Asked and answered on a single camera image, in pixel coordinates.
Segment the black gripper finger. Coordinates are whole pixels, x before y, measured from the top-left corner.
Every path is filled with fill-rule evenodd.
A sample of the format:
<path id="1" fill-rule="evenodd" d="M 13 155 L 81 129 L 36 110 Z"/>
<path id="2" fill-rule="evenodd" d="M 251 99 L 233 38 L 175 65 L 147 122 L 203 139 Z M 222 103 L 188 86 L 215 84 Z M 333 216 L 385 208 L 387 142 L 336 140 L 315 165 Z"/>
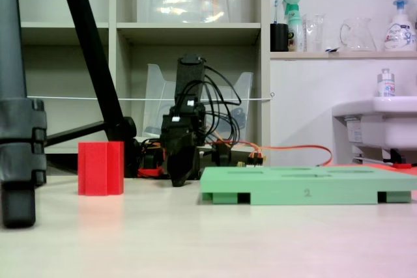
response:
<path id="1" fill-rule="evenodd" d="M 167 171 L 173 187 L 181 187 L 194 166 L 195 140 L 191 133 L 171 130 L 164 138 Z"/>

